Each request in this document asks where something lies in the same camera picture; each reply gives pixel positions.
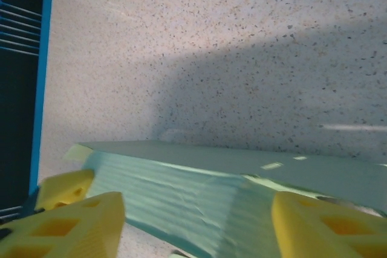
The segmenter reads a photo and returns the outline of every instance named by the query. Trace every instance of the speckled wall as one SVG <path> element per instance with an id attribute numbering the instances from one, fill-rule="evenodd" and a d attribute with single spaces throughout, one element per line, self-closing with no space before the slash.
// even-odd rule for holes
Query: speckled wall
<path id="1" fill-rule="evenodd" d="M 386 163 L 387 0 L 54 0 L 50 37 L 41 176 L 92 140 Z"/>

